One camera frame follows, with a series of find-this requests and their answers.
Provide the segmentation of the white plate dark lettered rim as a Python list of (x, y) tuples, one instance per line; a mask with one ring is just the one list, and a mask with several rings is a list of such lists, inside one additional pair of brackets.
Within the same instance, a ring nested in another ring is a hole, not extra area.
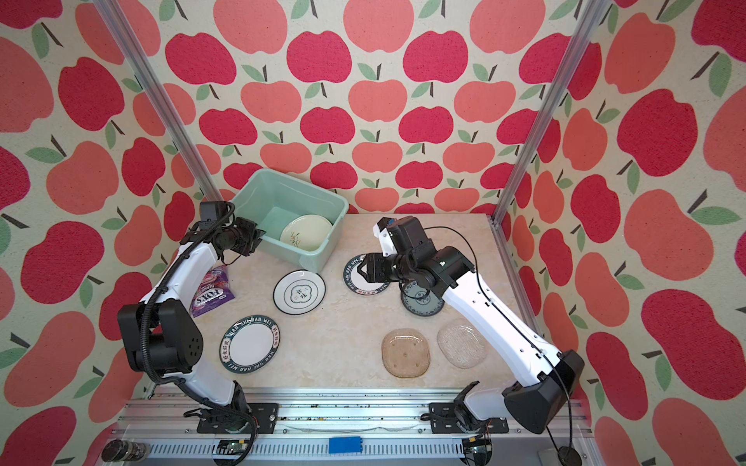
[(344, 267), (343, 270), (343, 281), (347, 288), (353, 293), (357, 293), (362, 296), (373, 296), (384, 292), (389, 286), (389, 283), (369, 283), (362, 275), (357, 271), (357, 266), (363, 263), (365, 259), (364, 254), (351, 258)]

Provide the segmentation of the white plate teal cloud outline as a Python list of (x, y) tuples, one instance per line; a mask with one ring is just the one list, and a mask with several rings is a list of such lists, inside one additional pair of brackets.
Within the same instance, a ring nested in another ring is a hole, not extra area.
[(314, 311), (326, 297), (326, 282), (321, 275), (296, 270), (276, 283), (273, 291), (276, 308), (289, 316), (301, 316)]

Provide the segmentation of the mint green plastic bin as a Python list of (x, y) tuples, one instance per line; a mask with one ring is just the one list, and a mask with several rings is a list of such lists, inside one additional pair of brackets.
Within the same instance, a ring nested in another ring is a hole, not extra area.
[[(254, 221), (265, 231), (258, 246), (261, 252), (315, 273), (324, 269), (341, 238), (349, 210), (349, 203), (342, 196), (269, 169), (254, 173), (234, 197), (233, 204), (238, 217)], [(304, 215), (320, 215), (332, 223), (328, 240), (316, 252), (305, 252), (280, 241), (283, 229)]]

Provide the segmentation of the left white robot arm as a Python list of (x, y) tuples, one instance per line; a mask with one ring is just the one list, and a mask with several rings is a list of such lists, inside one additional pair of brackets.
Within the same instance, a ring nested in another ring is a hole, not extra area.
[(224, 252), (249, 256), (263, 234), (255, 223), (242, 217), (196, 223), (153, 290), (118, 313), (130, 368), (145, 373), (159, 386), (176, 386), (202, 405), (204, 413), (221, 416), (218, 425), (231, 433), (255, 429), (256, 419), (239, 384), (201, 360), (205, 344), (190, 306), (204, 277)]

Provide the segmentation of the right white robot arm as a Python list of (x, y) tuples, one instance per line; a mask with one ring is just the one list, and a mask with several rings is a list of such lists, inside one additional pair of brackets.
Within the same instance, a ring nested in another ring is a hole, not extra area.
[(474, 382), (454, 400), (458, 422), (476, 430), (494, 417), (512, 417), (543, 433), (577, 387), (585, 362), (569, 349), (560, 351), (531, 330), (487, 286), (459, 250), (446, 247), (422, 256), (366, 254), (357, 268), (369, 283), (415, 281), (459, 311), (499, 353), (516, 382), (481, 386)]

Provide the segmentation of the cream plate with flower sprig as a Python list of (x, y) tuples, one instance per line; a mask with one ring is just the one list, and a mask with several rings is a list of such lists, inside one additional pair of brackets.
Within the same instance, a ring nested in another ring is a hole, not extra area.
[(305, 252), (316, 252), (324, 246), (332, 223), (320, 215), (304, 215), (291, 221), (282, 231), (280, 241)]

